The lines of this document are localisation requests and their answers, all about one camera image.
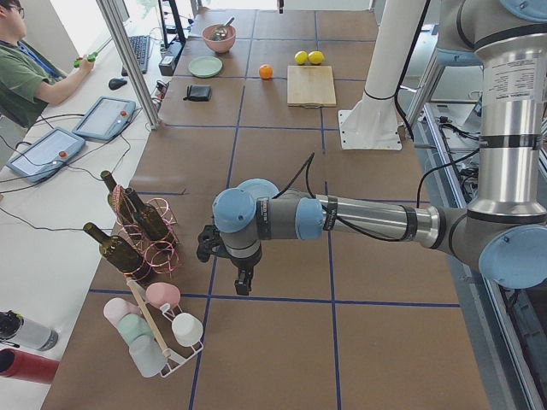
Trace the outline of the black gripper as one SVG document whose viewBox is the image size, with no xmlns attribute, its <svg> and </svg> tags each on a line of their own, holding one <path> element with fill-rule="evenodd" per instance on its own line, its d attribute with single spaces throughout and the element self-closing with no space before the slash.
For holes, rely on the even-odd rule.
<svg viewBox="0 0 547 410">
<path fill-rule="evenodd" d="M 236 293 L 248 296 L 252 288 L 254 267 L 262 258 L 262 245 L 253 243 L 246 249 L 226 248 L 233 265 L 238 269 L 238 277 L 234 281 Z"/>
</svg>

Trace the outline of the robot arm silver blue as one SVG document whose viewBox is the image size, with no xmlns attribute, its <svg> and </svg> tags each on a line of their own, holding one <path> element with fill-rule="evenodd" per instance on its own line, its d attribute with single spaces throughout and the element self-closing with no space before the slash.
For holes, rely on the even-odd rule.
<svg viewBox="0 0 547 410">
<path fill-rule="evenodd" d="M 546 210 L 537 199 L 538 156 L 546 100 L 546 4 L 543 1 L 444 1 L 437 49 L 449 64 L 483 67 L 477 196 L 461 208 L 367 202 L 250 179 L 212 205 L 215 236 L 200 244 L 238 269 L 248 295 L 262 243 L 353 231 L 386 241 L 416 241 L 452 255 L 510 289 L 546 279 Z"/>
</svg>

